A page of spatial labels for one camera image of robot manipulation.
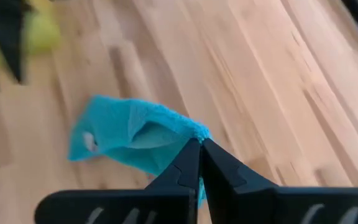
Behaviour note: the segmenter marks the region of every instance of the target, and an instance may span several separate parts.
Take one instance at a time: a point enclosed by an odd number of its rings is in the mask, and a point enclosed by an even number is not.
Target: wood grain
[[[69,162],[95,94],[142,98],[202,122],[280,185],[358,186],[358,27],[339,0],[67,0],[62,42],[0,69],[0,224],[33,223],[62,189],[136,189],[145,173]],[[200,223],[210,223],[208,207]]]

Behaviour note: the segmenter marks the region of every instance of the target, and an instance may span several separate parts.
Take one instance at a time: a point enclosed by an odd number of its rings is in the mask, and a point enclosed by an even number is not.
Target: yellow object
[[[51,49],[60,40],[60,31],[53,19],[52,3],[49,0],[29,0],[35,9],[26,13],[22,41],[25,53],[32,55]],[[0,53],[0,64],[3,62]]]

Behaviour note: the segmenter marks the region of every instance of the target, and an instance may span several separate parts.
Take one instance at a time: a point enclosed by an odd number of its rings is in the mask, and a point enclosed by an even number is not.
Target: blue towel
[[[212,138],[207,127],[165,106],[143,100],[94,96],[71,132],[68,159],[105,155],[159,175],[190,138]],[[200,179],[199,205],[204,199]]]

